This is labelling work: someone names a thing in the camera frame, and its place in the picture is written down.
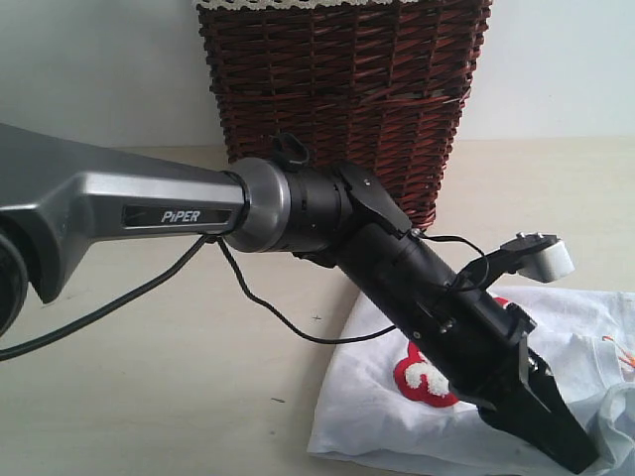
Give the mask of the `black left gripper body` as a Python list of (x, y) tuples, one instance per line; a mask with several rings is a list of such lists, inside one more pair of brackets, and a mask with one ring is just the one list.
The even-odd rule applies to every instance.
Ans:
[(481, 289), (453, 290), (454, 272), (421, 240), (367, 225), (341, 245), (336, 263), (447, 378), (457, 397), (496, 411), (531, 394), (532, 319)]

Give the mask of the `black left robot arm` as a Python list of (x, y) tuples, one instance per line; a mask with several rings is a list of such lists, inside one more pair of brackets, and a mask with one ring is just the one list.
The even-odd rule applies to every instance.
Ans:
[(3, 329), (28, 290), (55, 300), (92, 244), (187, 234), (223, 252), (288, 252), (341, 269), (488, 425), (572, 473), (598, 459), (529, 347), (534, 320), (489, 292), (504, 274), (567, 275), (558, 236), (519, 234), (454, 271), (378, 178), (346, 162), (316, 170), (290, 134), (276, 137), (271, 160), (216, 172), (2, 126)]

